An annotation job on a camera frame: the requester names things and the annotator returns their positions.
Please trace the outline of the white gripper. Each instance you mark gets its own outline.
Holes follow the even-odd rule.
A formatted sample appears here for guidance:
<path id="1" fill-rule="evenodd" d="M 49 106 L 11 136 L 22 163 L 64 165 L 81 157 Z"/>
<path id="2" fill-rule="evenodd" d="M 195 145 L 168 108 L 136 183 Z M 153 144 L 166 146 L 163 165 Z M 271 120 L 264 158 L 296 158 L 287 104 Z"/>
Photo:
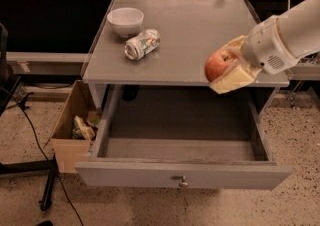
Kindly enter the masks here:
<path id="1" fill-rule="evenodd" d="M 209 87 L 218 94 L 224 94 L 252 84 L 261 70 L 277 74 L 295 66 L 299 59 L 282 38 L 279 20 L 279 16 L 271 16 L 256 25 L 247 37 L 241 35 L 225 44 L 221 48 L 224 58 L 243 56 L 254 67 L 242 63 L 232 63 L 227 67 L 209 66 Z"/>

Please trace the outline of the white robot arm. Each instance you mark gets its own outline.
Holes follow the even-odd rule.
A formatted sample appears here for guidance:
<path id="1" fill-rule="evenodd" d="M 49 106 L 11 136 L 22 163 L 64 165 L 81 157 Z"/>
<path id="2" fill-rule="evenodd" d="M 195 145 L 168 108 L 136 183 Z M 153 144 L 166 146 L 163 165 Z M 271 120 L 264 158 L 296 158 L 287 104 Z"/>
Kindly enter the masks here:
<path id="1" fill-rule="evenodd" d="M 277 74 L 320 51 L 320 0 L 304 0 L 271 16 L 212 53 L 204 70 L 218 94 L 252 84 L 261 72 Z"/>

